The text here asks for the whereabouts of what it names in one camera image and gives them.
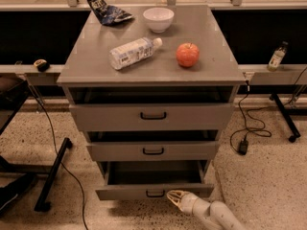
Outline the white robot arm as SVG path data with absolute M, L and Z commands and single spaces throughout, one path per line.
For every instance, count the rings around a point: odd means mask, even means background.
M 207 230 L 247 230 L 221 201 L 210 203 L 191 192 L 182 190 L 169 191 L 167 198 L 181 212 L 196 217 Z

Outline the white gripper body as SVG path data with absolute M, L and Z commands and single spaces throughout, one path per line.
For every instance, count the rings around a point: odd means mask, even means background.
M 210 217 L 210 206 L 208 201 L 190 192 L 184 192 L 179 203 L 179 209 L 183 213 L 193 215 L 198 219 Z

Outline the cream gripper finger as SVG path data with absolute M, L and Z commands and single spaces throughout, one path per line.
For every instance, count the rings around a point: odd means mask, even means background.
M 167 194 L 167 198 L 178 208 L 181 207 L 182 195 L 178 194 Z
M 184 196 L 189 195 L 188 191 L 171 190 L 167 193 L 169 199 L 182 199 Z

